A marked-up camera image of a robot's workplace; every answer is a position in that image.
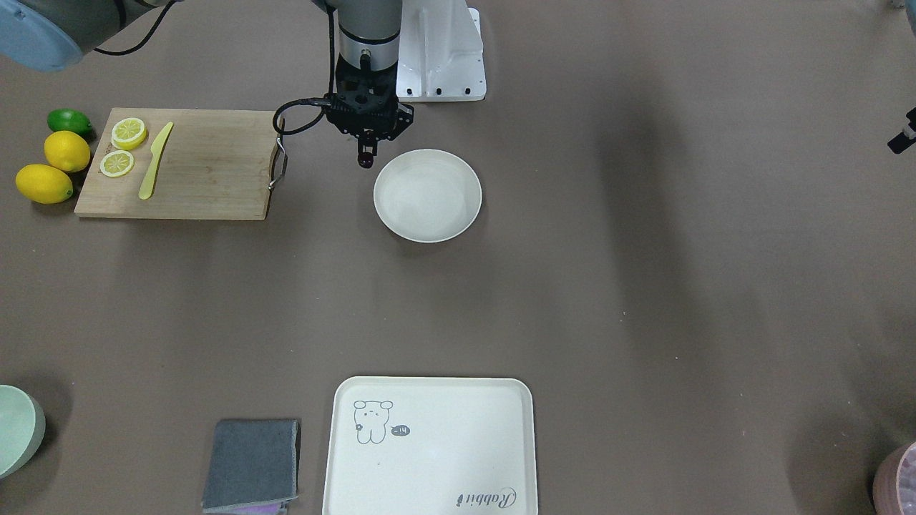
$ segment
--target gray napkin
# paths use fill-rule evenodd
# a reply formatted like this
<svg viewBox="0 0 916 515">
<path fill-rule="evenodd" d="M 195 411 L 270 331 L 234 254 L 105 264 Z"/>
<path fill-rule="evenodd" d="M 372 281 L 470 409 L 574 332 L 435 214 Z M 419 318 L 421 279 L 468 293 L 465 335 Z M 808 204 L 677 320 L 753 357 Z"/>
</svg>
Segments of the gray napkin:
<svg viewBox="0 0 916 515">
<path fill-rule="evenodd" d="M 213 431 L 204 513 L 286 503 L 296 498 L 299 422 L 219 421 Z"/>
</svg>

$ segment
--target metal handle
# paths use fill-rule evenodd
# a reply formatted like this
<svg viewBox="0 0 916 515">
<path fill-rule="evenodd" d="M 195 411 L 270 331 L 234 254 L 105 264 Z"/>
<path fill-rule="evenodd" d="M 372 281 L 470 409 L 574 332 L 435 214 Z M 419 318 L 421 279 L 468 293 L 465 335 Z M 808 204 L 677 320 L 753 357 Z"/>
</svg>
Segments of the metal handle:
<svg viewBox="0 0 916 515">
<path fill-rule="evenodd" d="M 286 165 L 289 161 L 289 154 L 286 152 L 286 148 L 283 147 L 283 136 L 277 136 L 277 147 L 280 151 L 274 154 L 274 161 L 270 165 L 270 170 L 273 171 L 277 167 L 277 157 L 280 152 L 283 152 L 283 166 L 280 168 L 280 174 L 274 177 L 268 184 L 267 189 L 273 191 L 274 187 L 277 186 L 277 183 L 283 179 L 283 176 L 286 175 Z"/>
</svg>

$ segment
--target plastic knife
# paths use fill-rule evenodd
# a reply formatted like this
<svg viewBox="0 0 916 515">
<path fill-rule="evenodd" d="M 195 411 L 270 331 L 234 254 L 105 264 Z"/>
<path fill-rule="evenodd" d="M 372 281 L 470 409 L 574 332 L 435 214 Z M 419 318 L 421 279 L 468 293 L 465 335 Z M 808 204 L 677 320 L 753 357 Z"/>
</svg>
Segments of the plastic knife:
<svg viewBox="0 0 916 515">
<path fill-rule="evenodd" d="M 153 151 L 153 160 L 149 163 L 147 174 L 143 176 L 143 183 L 140 184 L 138 196 L 141 200 L 146 200 L 153 196 L 153 189 L 156 187 L 156 174 L 159 171 L 159 159 L 162 158 L 162 149 L 166 146 L 166 140 L 169 139 L 169 133 L 171 133 L 173 125 L 173 123 L 168 122 L 166 126 L 162 127 L 162 130 L 156 135 L 156 139 L 153 140 L 153 144 L 149 147 Z"/>
</svg>

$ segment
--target cartoon bear drawing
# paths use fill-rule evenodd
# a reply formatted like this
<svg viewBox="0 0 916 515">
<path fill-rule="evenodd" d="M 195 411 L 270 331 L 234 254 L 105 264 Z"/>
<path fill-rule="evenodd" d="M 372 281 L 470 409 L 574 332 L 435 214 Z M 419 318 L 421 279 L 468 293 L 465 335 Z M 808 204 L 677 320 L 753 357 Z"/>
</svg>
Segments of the cartoon bear drawing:
<svg viewBox="0 0 916 515">
<path fill-rule="evenodd" d="M 360 444 L 381 444 L 385 440 L 385 433 L 390 410 L 394 403 L 390 400 L 378 402 L 377 400 L 358 400 L 353 403 L 356 408 L 354 420 L 356 422 L 356 440 Z"/>
</svg>

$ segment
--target lemon slice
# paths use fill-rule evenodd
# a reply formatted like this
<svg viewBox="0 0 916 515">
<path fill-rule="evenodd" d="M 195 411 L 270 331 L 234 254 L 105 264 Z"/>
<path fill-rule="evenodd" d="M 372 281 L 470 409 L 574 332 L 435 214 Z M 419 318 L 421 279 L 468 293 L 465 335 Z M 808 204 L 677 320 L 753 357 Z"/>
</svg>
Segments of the lemon slice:
<svg viewBox="0 0 916 515">
<path fill-rule="evenodd" d="M 102 158 L 99 168 L 108 177 L 121 177 L 134 168 L 134 155 L 126 150 L 109 152 Z"/>
<path fill-rule="evenodd" d="M 121 150 L 133 150 L 147 138 L 147 124 L 139 118 L 125 118 L 112 127 L 112 145 Z"/>
</svg>

